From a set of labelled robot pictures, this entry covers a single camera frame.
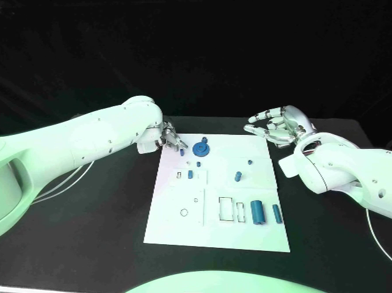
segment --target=black table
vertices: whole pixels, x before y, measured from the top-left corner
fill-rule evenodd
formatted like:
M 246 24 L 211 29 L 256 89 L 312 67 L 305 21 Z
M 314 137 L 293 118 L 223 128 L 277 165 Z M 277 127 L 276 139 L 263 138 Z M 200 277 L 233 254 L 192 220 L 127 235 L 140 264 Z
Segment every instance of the black table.
M 247 134 L 244 118 L 174 117 L 174 122 L 182 133 Z M 357 121 L 314 123 L 371 146 Z M 335 293 L 392 292 L 392 262 L 371 236 L 366 210 L 344 193 L 318 195 L 299 177 L 286 178 L 279 159 L 292 149 L 270 144 L 292 253 L 145 244 L 162 152 L 140 155 L 132 146 L 99 160 L 83 181 L 32 206 L 0 237 L 0 285 L 124 292 L 176 273 L 231 270 Z M 392 220 L 371 213 L 371 221 L 392 255 Z

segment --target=robotic hand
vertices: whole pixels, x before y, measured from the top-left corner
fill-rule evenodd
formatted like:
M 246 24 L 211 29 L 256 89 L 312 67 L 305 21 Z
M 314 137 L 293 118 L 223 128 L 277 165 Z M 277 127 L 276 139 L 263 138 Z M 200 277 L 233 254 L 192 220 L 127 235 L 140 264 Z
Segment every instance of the robotic hand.
M 188 148 L 155 100 L 122 105 L 26 133 L 0 137 L 0 235 L 13 227 L 52 180 L 133 143 L 150 153 Z
M 299 175 L 318 194 L 347 193 L 364 208 L 392 218 L 392 151 L 363 150 L 341 136 L 318 132 L 295 106 L 256 114 L 250 123 L 267 118 L 267 129 L 247 125 L 246 131 L 279 148 L 296 144 L 293 155 L 279 161 L 286 176 Z

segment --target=black curtain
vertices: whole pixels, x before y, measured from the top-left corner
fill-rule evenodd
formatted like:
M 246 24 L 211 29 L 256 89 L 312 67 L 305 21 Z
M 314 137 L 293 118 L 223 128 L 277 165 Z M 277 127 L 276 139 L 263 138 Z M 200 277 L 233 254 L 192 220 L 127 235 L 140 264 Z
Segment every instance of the black curtain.
M 392 1 L 0 1 L 0 135 L 135 95 L 166 115 L 292 104 L 386 145 Z

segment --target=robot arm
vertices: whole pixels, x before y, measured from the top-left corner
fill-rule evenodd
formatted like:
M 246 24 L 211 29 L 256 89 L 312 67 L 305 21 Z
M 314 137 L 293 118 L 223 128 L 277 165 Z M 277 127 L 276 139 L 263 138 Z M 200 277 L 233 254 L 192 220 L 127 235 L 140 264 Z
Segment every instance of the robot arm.
M 392 218 L 392 151 L 360 149 L 341 136 L 318 132 L 296 107 L 277 109 L 264 113 L 280 112 L 277 118 L 283 122 L 269 123 L 269 130 L 254 125 L 247 125 L 246 130 L 266 137 L 277 147 L 296 143 L 293 155 L 279 162 L 286 176 L 299 175 L 318 194 L 328 190 L 347 193 L 364 208 Z M 250 122 L 272 117 L 260 113 Z
M 140 153 L 163 145 L 188 148 L 148 96 L 26 133 L 0 137 L 0 235 L 19 221 L 52 180 L 137 143 Z

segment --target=black tabletop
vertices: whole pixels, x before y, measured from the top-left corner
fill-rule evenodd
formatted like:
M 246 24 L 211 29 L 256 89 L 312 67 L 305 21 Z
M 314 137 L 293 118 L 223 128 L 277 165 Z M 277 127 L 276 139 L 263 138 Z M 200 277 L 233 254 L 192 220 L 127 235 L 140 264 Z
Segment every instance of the black tabletop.
M 247 134 L 244 118 L 174 117 L 174 122 L 182 133 Z M 314 123 L 371 146 L 357 121 Z M 299 177 L 286 178 L 279 159 L 292 149 L 270 144 L 292 253 L 145 244 L 162 152 L 139 154 L 132 146 L 99 160 L 71 190 L 34 205 L 0 237 L 0 285 L 124 292 L 176 273 L 230 270 L 327 292 L 392 292 L 392 262 L 371 236 L 366 210 L 344 193 L 318 195 Z M 373 213 L 371 221 L 392 255 L 392 220 Z

